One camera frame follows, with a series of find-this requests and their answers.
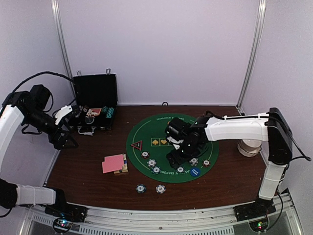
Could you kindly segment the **pink playing cards pile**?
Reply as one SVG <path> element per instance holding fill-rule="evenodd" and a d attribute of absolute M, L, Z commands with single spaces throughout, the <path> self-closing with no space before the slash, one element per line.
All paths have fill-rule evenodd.
<path fill-rule="evenodd" d="M 123 154 L 106 156 L 102 162 L 102 172 L 105 174 L 120 170 L 123 164 Z"/>

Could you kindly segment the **blue small blind button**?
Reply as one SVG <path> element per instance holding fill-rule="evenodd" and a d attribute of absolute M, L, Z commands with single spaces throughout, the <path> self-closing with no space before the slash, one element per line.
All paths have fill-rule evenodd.
<path fill-rule="evenodd" d="M 190 173 L 190 175 L 192 177 L 200 177 L 201 170 L 199 168 L 197 168 L 197 167 L 193 167 L 193 168 L 190 169 L 189 173 Z"/>

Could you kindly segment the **red triangle marker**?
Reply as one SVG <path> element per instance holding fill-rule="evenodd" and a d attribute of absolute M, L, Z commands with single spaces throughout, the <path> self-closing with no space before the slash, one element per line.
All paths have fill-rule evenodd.
<path fill-rule="evenodd" d="M 132 143 L 131 147 L 141 151 L 142 150 L 142 140 Z"/>

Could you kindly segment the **blue beige 10 chip stack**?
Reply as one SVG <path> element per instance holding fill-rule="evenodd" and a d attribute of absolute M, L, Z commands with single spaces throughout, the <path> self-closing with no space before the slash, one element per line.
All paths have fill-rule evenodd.
<path fill-rule="evenodd" d="M 165 185 L 157 185 L 156 186 L 156 193 L 163 194 L 166 191 Z"/>

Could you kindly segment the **blue green chip mat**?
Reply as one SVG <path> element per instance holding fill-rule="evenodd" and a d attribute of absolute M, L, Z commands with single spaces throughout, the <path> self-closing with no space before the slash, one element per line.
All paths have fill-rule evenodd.
<path fill-rule="evenodd" d="M 152 174 L 160 174 L 160 172 L 161 172 L 161 168 L 159 166 L 154 166 L 151 169 Z"/>
<path fill-rule="evenodd" d="M 184 173 L 184 172 L 185 172 L 184 167 L 179 166 L 179 167 L 177 168 L 177 173 L 182 174 L 182 173 Z"/>

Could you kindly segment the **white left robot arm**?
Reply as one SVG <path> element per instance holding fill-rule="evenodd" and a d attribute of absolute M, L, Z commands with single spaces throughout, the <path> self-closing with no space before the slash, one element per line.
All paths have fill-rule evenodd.
<path fill-rule="evenodd" d="M 73 83 L 73 79 L 52 71 L 43 71 L 23 80 L 4 100 L 0 110 L 0 159 L 3 160 L 10 142 L 18 129 L 23 126 L 33 126 L 36 135 L 46 133 L 48 141 L 57 150 L 77 148 L 78 142 L 71 134 L 67 119 L 73 109 L 66 105 L 50 116 L 45 110 L 52 94 L 43 85 L 35 85 L 28 91 L 18 89 L 29 80 L 40 75 L 50 74 L 64 78 Z M 0 181 L 0 205 L 11 211 L 16 206 L 42 205 L 51 208 L 59 217 L 66 217 L 70 213 L 70 206 L 65 193 L 61 189 L 34 187 L 10 183 L 4 179 Z"/>

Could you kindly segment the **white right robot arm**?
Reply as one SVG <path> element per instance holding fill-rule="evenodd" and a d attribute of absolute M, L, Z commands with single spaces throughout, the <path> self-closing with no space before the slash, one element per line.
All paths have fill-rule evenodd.
<path fill-rule="evenodd" d="M 263 142 L 268 143 L 268 165 L 251 212 L 261 216 L 269 209 L 282 176 L 293 156 L 293 147 L 298 144 L 278 108 L 266 113 L 249 116 L 219 116 L 211 111 L 198 117 L 192 124 L 173 118 L 165 129 L 166 139 L 173 150 L 166 155 L 170 166 L 178 169 L 183 163 L 198 157 L 200 149 L 210 141 L 237 140 L 242 155 L 258 154 Z"/>

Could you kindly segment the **blue beige chip mat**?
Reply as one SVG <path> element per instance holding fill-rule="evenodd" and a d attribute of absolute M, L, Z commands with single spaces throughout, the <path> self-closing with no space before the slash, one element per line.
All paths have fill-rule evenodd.
<path fill-rule="evenodd" d="M 192 158 L 190 161 L 189 161 L 190 165 L 192 166 L 196 166 L 198 164 L 198 159 L 197 158 Z"/>
<path fill-rule="evenodd" d="M 155 159 L 149 159 L 147 161 L 148 167 L 155 167 L 157 165 L 157 161 Z"/>

